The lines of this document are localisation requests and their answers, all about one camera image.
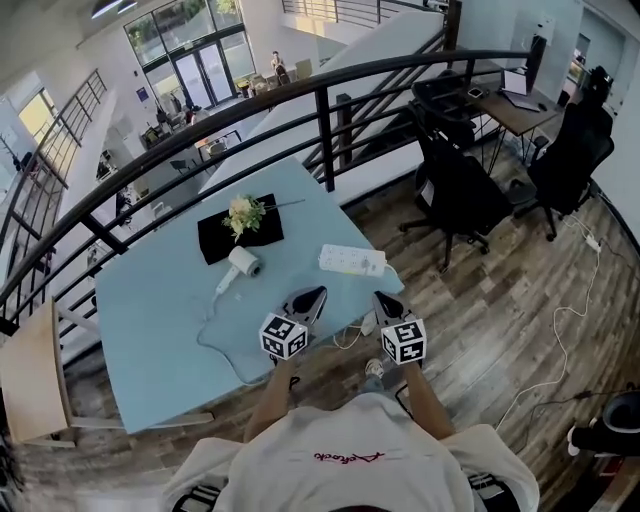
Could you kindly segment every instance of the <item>power outlet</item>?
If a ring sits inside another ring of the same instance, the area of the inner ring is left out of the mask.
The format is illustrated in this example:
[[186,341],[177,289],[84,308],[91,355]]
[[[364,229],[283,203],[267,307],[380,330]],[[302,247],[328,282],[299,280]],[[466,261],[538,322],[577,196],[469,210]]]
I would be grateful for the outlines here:
[[325,244],[318,258],[320,268],[331,272],[382,277],[387,257],[382,251]]

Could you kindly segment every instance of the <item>wooden floor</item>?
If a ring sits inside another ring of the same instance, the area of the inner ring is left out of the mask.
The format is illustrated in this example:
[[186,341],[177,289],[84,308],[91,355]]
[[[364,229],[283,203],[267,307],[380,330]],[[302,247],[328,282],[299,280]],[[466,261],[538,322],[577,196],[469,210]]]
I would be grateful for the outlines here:
[[[518,162],[503,152],[495,177],[526,179]],[[425,320],[429,341],[426,375],[454,418],[457,428],[497,424],[519,390],[559,378],[563,353],[552,329],[553,311],[573,306],[581,311],[596,255],[577,229],[559,223],[554,243],[545,239],[544,215],[506,219],[490,234],[491,252],[482,256],[466,240],[456,240],[450,270],[439,275],[443,234],[418,228],[403,235],[396,226],[420,218],[412,204],[411,181],[402,182],[349,210],[373,245],[386,251],[403,292]],[[565,436],[575,423],[596,415],[606,397],[537,410],[528,443],[525,433],[532,407],[579,391],[623,389],[638,379],[640,281],[637,257],[604,203],[591,200],[579,217],[598,239],[621,253],[603,248],[600,268],[585,319],[558,315],[558,331],[567,349],[567,374],[559,385],[523,396],[500,435],[520,454],[538,478],[540,510],[548,511],[573,485],[589,461],[570,458]],[[302,361],[296,403],[332,409],[348,401],[363,381],[366,360],[379,351],[373,338],[347,352],[322,349]],[[68,372],[72,407],[78,415],[109,417],[116,406],[100,351]],[[27,490],[19,510],[74,510],[77,491],[105,491],[162,483],[203,437],[239,440],[260,394],[241,391],[205,407],[215,414],[209,425],[148,431],[127,436],[114,431],[75,434],[76,450],[16,447]]]

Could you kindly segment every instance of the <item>ceiling light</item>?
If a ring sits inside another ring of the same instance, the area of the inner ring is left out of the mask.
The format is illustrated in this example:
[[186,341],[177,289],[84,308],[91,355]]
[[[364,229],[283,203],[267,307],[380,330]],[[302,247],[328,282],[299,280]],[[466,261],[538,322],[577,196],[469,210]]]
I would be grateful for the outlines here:
[[122,14],[136,5],[138,5],[138,0],[124,0],[124,2],[120,4],[120,7],[118,7],[118,14]]
[[101,16],[105,12],[113,9],[120,2],[122,2],[122,0],[98,0],[96,5],[93,6],[93,11],[91,12],[91,19],[95,20],[98,16]]

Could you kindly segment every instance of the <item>wooden chair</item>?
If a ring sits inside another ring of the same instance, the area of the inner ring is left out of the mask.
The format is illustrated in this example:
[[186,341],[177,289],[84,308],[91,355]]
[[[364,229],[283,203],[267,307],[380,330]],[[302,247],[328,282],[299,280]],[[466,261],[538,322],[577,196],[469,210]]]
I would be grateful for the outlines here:
[[[98,326],[53,300],[40,306],[0,348],[0,382],[9,432],[15,443],[73,448],[74,442],[49,439],[68,428],[124,429],[119,419],[79,418],[72,414],[60,360],[58,318],[84,328],[95,340]],[[152,428],[208,423],[211,413],[180,416]]]

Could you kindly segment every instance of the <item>light blue table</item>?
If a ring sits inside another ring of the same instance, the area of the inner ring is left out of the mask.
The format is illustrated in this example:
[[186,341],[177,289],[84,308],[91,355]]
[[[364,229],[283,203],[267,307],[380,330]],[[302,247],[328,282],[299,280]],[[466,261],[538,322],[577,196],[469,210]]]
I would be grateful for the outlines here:
[[222,190],[143,239],[97,276],[102,346],[127,432],[169,420],[241,386],[219,354],[196,343],[204,310],[229,268],[227,260],[205,263],[197,223],[226,210],[238,195],[269,193],[279,204],[305,201],[280,210],[284,240],[249,248],[262,259],[263,271],[255,278],[236,279],[218,299],[203,335],[206,343],[228,354],[245,380],[273,369],[260,348],[258,330],[267,313],[292,291],[327,287],[328,300],[314,326],[322,340],[370,311],[375,290],[403,289],[390,269],[382,278],[320,270],[324,244],[371,244],[297,160],[284,160]]

